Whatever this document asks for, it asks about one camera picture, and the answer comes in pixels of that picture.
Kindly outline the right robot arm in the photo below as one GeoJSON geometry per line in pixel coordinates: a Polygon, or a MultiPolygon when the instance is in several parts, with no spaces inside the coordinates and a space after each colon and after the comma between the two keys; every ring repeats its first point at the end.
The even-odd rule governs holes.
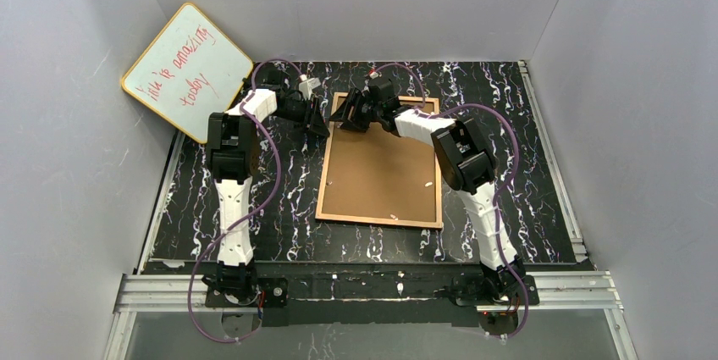
{"type": "Polygon", "coordinates": [[[383,76],[373,77],[365,91],[351,89],[329,119],[354,132],[378,123],[395,136],[432,146],[443,180],[457,192],[474,228],[485,279],[500,295],[525,285],[522,260],[500,218],[494,156],[474,119],[405,105],[383,76]]]}

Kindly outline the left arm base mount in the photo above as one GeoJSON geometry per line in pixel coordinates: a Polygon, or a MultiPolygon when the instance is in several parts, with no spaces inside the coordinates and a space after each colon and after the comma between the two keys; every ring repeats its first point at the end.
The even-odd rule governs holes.
{"type": "Polygon", "coordinates": [[[285,307],[288,300],[289,283],[284,278],[247,278],[218,281],[204,275],[202,282],[207,286],[205,305],[207,307],[285,307]]]}

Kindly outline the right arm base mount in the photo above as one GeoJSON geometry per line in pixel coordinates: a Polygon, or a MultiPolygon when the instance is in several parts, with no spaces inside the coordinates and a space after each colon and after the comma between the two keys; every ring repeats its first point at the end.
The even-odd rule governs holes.
{"type": "MultiPolygon", "coordinates": [[[[540,304],[538,287],[534,277],[527,275],[524,278],[527,289],[528,305],[537,306],[540,304]]],[[[454,277],[450,284],[444,288],[444,296],[459,307],[487,306],[487,305],[508,305],[508,298],[505,293],[496,292],[489,282],[479,275],[467,275],[454,277]]],[[[522,296],[520,286],[514,285],[509,294],[522,296]]]]}

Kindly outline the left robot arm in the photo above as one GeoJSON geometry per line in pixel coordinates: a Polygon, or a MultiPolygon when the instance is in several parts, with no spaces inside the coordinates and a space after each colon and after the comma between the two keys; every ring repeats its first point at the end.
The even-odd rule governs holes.
{"type": "Polygon", "coordinates": [[[226,274],[244,278],[254,258],[248,219],[251,184],[261,154],[260,135],[269,140],[274,161],[281,165],[279,149],[263,121],[275,116],[297,124],[310,135],[329,136],[321,100],[314,94],[319,79],[300,74],[293,86],[286,73],[272,70],[255,87],[256,77],[253,71],[250,90],[237,105],[208,119],[206,155],[218,193],[220,234],[207,250],[218,252],[217,280],[226,274]]]}

